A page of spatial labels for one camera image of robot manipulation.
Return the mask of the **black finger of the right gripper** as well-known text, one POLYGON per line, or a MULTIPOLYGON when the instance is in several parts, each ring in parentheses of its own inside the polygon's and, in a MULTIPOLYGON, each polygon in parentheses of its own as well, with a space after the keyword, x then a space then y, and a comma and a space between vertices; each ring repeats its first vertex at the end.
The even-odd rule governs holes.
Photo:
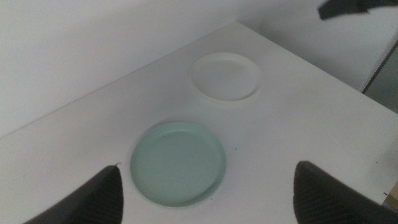
POLYGON ((347 14, 364 14, 377 7, 396 7, 397 0, 328 0, 318 7, 321 20, 347 14))

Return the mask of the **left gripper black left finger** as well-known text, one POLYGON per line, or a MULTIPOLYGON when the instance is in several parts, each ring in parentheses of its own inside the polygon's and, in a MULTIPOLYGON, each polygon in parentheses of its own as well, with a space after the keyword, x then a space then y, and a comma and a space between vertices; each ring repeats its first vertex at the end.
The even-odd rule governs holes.
POLYGON ((107 166, 70 195, 27 223, 109 223, 123 220, 123 183, 119 167, 107 166))

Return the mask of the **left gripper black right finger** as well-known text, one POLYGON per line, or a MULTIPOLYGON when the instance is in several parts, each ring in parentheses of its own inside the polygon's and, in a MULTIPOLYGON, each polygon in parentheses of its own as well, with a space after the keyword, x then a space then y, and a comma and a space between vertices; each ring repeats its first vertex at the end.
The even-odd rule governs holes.
POLYGON ((363 196, 309 161, 294 174, 293 207, 298 223, 397 223, 397 212, 363 196))

